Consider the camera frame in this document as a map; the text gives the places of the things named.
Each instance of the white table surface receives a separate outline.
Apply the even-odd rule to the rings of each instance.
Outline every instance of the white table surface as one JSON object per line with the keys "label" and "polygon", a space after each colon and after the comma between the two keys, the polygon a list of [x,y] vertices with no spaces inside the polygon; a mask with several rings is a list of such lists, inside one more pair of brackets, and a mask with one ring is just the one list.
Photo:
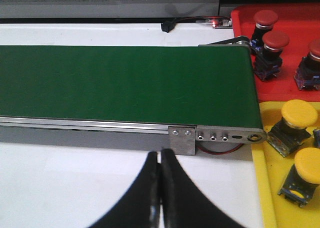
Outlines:
{"label": "white table surface", "polygon": [[[160,24],[0,24],[0,45],[197,46],[231,37],[231,29],[194,23],[170,33]],[[85,228],[125,193],[147,150],[168,147],[167,135],[0,127],[0,227]],[[215,205],[247,228],[263,228],[248,145],[177,158]]]}

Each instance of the red wire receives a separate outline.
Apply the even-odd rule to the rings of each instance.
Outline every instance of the red wire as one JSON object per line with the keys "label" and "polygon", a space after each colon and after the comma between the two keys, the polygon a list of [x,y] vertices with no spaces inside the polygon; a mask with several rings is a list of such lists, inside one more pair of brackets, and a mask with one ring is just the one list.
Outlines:
{"label": "red wire", "polygon": [[232,148],[230,150],[227,150],[225,152],[210,151],[207,148],[204,148],[204,147],[202,147],[202,146],[200,146],[198,144],[195,147],[198,148],[199,150],[201,150],[201,151],[203,151],[205,153],[211,154],[211,155],[223,155],[223,154],[228,154],[228,153],[231,153],[231,152],[234,152],[234,151],[238,150],[242,145],[243,145],[243,143],[240,143],[236,147],[234,147],[234,148]]}

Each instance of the push button switch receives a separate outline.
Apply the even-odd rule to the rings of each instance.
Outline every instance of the push button switch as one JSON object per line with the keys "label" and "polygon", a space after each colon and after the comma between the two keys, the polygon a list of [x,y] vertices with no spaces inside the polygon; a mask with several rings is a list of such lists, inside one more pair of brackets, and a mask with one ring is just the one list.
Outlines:
{"label": "push button switch", "polygon": [[309,43],[309,53],[302,58],[295,73],[298,89],[320,90],[320,39]]}
{"label": "push button switch", "polygon": [[274,24],[278,21],[278,15],[272,10],[264,9],[255,13],[253,17],[256,24],[250,46],[253,50],[252,52],[256,54],[264,45],[263,35],[272,30]]}
{"label": "push button switch", "polygon": [[320,184],[320,149],[304,148],[294,157],[294,165],[278,192],[297,202],[300,207],[305,206],[313,197]]}
{"label": "push button switch", "polygon": [[289,36],[281,31],[267,32],[263,37],[264,46],[255,57],[254,73],[262,80],[268,80],[280,72],[280,54],[289,44]]}
{"label": "push button switch", "polygon": [[306,101],[294,99],[281,109],[282,119],[267,134],[267,141],[283,156],[299,148],[311,134],[306,131],[318,119],[316,109]]}

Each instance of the red panel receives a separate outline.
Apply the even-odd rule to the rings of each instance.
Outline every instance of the red panel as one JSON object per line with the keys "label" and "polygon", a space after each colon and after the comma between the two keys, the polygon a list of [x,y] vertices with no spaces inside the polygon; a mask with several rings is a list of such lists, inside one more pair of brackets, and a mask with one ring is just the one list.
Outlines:
{"label": "red panel", "polygon": [[231,13],[235,36],[251,38],[254,28],[254,14],[270,9],[279,16],[273,30],[283,31],[290,37],[290,43],[281,54],[283,59],[277,78],[262,82],[255,78],[258,98],[263,101],[288,101],[302,99],[320,102],[320,91],[299,91],[294,75],[302,57],[309,52],[308,44],[320,38],[320,3],[278,3],[251,4],[237,7]]}

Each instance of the gray wall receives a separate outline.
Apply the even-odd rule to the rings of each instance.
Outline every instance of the gray wall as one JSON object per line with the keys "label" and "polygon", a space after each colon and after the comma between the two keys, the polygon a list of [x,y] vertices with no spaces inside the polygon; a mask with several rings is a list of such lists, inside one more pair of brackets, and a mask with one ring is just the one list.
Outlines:
{"label": "gray wall", "polygon": [[0,0],[0,17],[216,15],[219,0]]}

